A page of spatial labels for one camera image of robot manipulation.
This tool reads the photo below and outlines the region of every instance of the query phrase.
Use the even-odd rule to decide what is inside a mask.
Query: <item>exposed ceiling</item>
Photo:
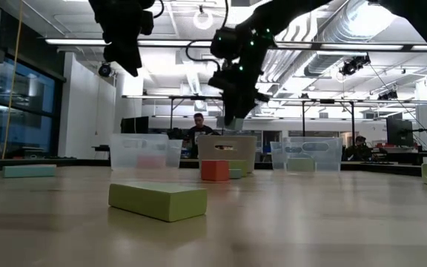
[[[321,28],[329,17],[344,3],[345,0],[333,0],[329,5],[321,7],[314,16],[317,17],[317,26]],[[101,28],[95,23],[93,11],[87,1],[64,1],[64,0],[24,0],[24,18],[23,21],[29,27],[33,28],[41,35],[47,38],[101,38]],[[203,5],[206,13],[210,13],[213,22],[205,30],[200,29],[194,24],[196,12],[199,5]],[[210,39],[215,30],[220,27],[224,19],[225,3],[224,0],[211,1],[166,1],[165,12],[155,20],[153,34],[150,39]],[[18,13],[19,0],[0,0],[0,7],[11,13],[13,16]],[[227,25],[234,25],[246,19],[255,6],[252,7],[232,7]],[[160,10],[159,3],[151,8],[153,13]],[[201,14],[197,19],[203,23],[208,20],[206,14]],[[315,34],[310,34],[313,29],[312,17],[304,18],[295,25],[290,26],[292,36],[288,34],[280,35],[279,39],[294,41],[308,41],[308,38],[316,39]],[[401,18],[393,19],[392,23],[373,36],[369,40],[373,43],[423,43],[423,39],[416,30],[405,20]],[[77,58],[82,64],[97,69],[103,61],[100,47],[73,47]],[[144,87],[151,93],[165,90],[166,88],[180,88],[181,84],[188,83],[186,68],[183,65],[176,64],[176,53],[179,49],[174,48],[142,48],[143,69],[140,71],[145,79]],[[208,49],[192,49],[193,55],[202,57],[211,57]],[[370,53],[372,65],[381,80],[377,77],[374,70],[366,67],[354,76],[349,77],[344,82],[337,79],[337,67],[330,67],[328,72],[323,74],[321,79],[311,79],[311,82],[305,82],[307,86],[293,88],[293,85],[284,83],[292,66],[283,62],[285,57],[291,57],[291,62],[298,59],[299,53],[294,51],[285,51],[285,53],[268,52],[265,67],[271,69],[271,81],[280,83],[283,87],[279,93],[287,97],[296,97],[301,90],[310,93],[310,96],[318,98],[328,97],[351,97],[365,98],[369,93],[380,91],[383,83],[397,83],[399,92],[412,95],[414,83],[417,79],[423,78],[427,74],[427,53]],[[198,75],[199,83],[205,84],[214,71],[213,66],[197,65],[195,72]],[[271,91],[273,84],[267,84],[265,90]]]

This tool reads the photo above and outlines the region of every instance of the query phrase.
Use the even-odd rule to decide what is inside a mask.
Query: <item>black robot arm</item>
[[[427,41],[427,0],[368,0],[380,4],[397,16],[408,19]],[[263,74],[261,67],[274,36],[304,13],[329,3],[329,0],[272,0],[257,7],[253,15],[234,29],[224,27],[216,32],[211,44],[212,54],[225,59],[223,69],[214,73],[209,85],[223,90],[225,124],[235,118],[244,119],[256,106],[267,102],[255,84]],[[231,61],[239,58],[239,63]]]

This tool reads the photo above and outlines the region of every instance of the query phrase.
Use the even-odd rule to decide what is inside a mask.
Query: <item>person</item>
[[[355,146],[350,146],[345,149],[345,155],[348,161],[370,161],[371,149],[367,146],[367,139],[363,136],[355,138]]]
[[[195,126],[193,126],[187,133],[187,138],[191,143],[191,159],[196,159],[199,155],[199,148],[197,147],[197,137],[201,135],[219,135],[212,128],[204,125],[204,116],[201,113],[193,115],[193,121]]]

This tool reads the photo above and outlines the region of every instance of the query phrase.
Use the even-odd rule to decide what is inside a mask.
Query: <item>clear plastic bin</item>
[[[342,162],[341,138],[286,137],[283,138],[282,150],[288,171],[340,172],[340,163]],[[303,168],[308,163],[308,159],[314,161],[315,168]],[[291,166],[294,163],[302,166]]]
[[[181,162],[181,152],[182,140],[169,140],[166,165],[170,168],[178,168]]]
[[[285,169],[285,155],[282,151],[282,143],[281,142],[270,142],[271,147],[271,161],[273,164],[273,170],[281,170]]]
[[[111,168],[164,168],[168,152],[166,134],[116,133],[111,136]]]

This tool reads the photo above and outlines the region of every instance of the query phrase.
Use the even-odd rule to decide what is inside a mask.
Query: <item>monitor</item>
[[[386,119],[386,135],[388,144],[413,147],[413,124],[409,121],[388,117]]]
[[[122,134],[148,134],[149,117],[122,119]]]

